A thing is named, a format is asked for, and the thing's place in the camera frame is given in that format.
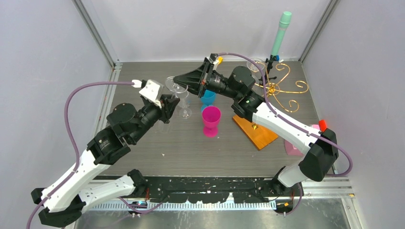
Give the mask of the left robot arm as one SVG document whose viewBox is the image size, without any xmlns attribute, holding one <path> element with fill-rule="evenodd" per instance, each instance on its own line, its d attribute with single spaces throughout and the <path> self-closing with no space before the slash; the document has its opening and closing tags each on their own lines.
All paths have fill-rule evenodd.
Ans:
<svg viewBox="0 0 405 229">
<path fill-rule="evenodd" d="M 62 228 L 95 205 L 117 197 L 139 198 L 146 194 L 148 183 L 137 169 L 112 182 L 86 188 L 96 176 L 129 153 L 130 145 L 136 145 L 158 120 L 168 123 L 180 99 L 163 94 L 158 99 L 161 107 L 145 98 L 142 101 L 144 106 L 139 110 L 128 103 L 117 105 L 107 116 L 109 125 L 90 140 L 72 171 L 48 188 L 31 192 L 34 203 L 44 207 L 38 214 L 43 225 Z"/>
</svg>

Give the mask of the blue plastic wine glass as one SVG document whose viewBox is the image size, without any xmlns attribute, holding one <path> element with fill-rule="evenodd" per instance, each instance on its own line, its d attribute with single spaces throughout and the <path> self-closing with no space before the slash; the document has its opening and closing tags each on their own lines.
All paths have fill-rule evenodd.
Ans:
<svg viewBox="0 0 405 229">
<path fill-rule="evenodd" d="M 200 98 L 202 102 L 201 112 L 208 106 L 212 106 L 216 99 L 216 93 L 213 91 L 205 90 L 204 95 Z"/>
</svg>

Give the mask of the pink plastic wine glass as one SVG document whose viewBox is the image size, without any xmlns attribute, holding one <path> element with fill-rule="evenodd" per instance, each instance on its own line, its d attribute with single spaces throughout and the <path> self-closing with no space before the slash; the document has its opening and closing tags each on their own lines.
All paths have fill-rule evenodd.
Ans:
<svg viewBox="0 0 405 229">
<path fill-rule="evenodd" d="M 218 134 L 218 125 L 221 120 L 221 111 L 216 106 L 208 106 L 202 111 L 203 133 L 206 137 L 215 137 Z"/>
</svg>

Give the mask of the clear patterned wine glass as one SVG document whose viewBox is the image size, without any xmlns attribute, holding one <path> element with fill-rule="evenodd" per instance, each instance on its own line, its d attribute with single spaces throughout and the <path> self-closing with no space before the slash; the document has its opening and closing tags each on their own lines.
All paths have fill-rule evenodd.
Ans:
<svg viewBox="0 0 405 229">
<path fill-rule="evenodd" d="M 172 122 L 165 123 L 163 121 L 158 121 L 158 129 L 163 134 L 168 134 L 172 130 Z"/>
</svg>

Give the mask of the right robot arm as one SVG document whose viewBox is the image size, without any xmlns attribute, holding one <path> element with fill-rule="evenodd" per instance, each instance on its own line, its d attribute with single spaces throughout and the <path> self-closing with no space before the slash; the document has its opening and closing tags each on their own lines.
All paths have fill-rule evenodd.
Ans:
<svg viewBox="0 0 405 229">
<path fill-rule="evenodd" d="M 252 90 L 255 80 L 245 66 L 235 67 L 226 78 L 205 59 L 199 68 L 175 76 L 173 80 L 199 97 L 209 90 L 231 98 L 234 101 L 231 107 L 240 118 L 273 131 L 303 154 L 299 162 L 282 168 L 272 179 L 273 191 L 279 196 L 286 195 L 292 186 L 303 180 L 322 181 L 339 156 L 336 134 L 332 130 L 320 131 L 306 126 L 266 103 L 264 97 Z"/>
</svg>

